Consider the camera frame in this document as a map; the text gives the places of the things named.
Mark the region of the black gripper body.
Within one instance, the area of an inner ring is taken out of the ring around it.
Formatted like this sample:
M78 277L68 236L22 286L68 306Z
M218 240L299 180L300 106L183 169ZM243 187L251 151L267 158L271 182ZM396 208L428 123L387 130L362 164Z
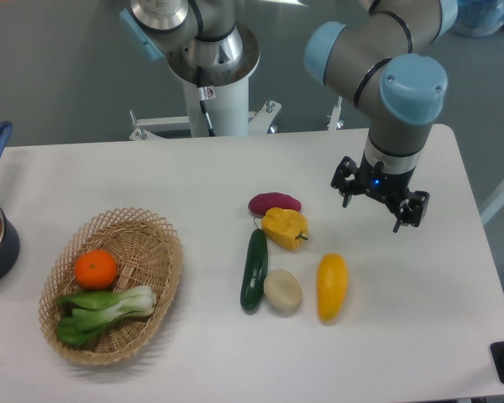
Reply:
M402 174L386 172L374 173L374 166L363 156L352 181L356 195L364 194L387 206L390 211L398 211L409 195L409 182L413 170Z

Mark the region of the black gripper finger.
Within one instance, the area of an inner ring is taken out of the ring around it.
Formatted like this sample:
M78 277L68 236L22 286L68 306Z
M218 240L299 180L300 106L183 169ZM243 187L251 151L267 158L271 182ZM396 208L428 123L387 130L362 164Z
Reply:
M349 156L345 156L335 169L330 186L342 197L343 208L349 205L353 196L361 194L359 172L359 167Z
M429 199L430 194L426 191L409 191L395 210L396 223L393 233L397 233L400 227L417 228L425 217Z

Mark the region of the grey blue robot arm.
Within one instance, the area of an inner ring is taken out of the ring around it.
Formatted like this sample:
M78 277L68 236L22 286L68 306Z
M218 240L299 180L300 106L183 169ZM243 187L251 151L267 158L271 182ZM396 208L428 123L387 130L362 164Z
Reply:
M367 1L358 29L328 22L308 40L304 65L370 119L360 162L344 158L331 185L347 202L364 194L396 225L417 227L429 195L409 182L448 87L444 68L421 49L454 23L454 1ZM166 58L184 87L192 135L249 132L248 79L260 59L254 34L231 1L132 1L120 14L152 60Z

